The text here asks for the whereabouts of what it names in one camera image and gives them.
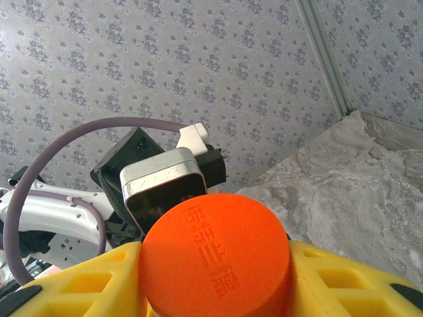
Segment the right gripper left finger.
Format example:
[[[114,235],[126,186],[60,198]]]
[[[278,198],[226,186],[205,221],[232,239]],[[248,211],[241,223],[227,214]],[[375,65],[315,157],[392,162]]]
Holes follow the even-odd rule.
[[[7,316],[148,316],[138,279],[140,242],[33,280],[6,298]]]

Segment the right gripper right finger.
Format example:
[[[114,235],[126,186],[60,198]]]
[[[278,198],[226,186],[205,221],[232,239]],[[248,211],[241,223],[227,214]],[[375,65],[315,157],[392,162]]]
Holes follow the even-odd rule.
[[[421,316],[422,292],[380,269],[292,240],[288,316]]]

